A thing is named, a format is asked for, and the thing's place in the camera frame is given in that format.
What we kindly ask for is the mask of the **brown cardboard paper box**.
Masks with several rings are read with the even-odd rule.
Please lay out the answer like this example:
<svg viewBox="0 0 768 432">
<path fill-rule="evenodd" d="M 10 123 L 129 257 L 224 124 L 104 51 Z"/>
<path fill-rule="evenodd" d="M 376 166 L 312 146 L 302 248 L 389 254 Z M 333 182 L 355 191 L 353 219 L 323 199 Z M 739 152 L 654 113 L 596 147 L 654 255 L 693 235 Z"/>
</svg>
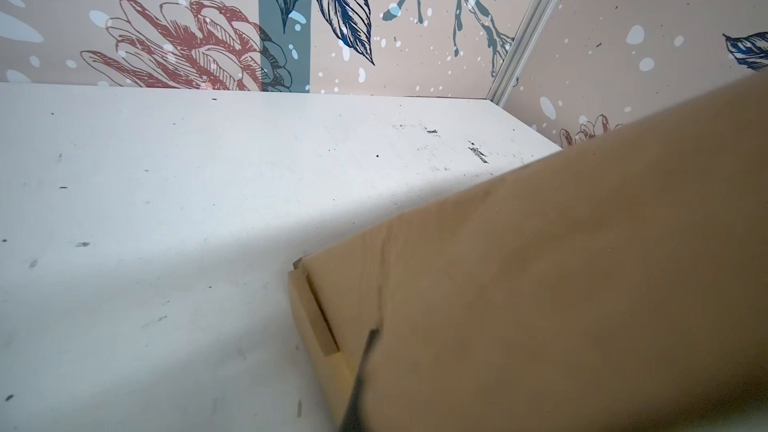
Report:
<svg viewBox="0 0 768 432">
<path fill-rule="evenodd" d="M 405 212 L 290 272 L 336 427 L 767 427 L 767 76 Z"/>
</svg>

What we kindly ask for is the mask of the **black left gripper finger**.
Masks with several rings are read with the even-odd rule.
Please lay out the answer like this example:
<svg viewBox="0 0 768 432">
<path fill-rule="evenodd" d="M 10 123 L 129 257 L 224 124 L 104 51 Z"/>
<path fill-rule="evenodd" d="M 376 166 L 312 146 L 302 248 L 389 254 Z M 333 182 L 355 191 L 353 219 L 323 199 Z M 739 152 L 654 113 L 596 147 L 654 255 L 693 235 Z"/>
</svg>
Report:
<svg viewBox="0 0 768 432">
<path fill-rule="evenodd" d="M 365 343 L 358 371 L 355 376 L 348 404 L 339 425 L 340 432 L 365 432 L 368 430 L 363 417 L 362 399 L 365 384 L 365 368 L 369 361 L 381 330 L 379 328 L 371 329 Z"/>
</svg>

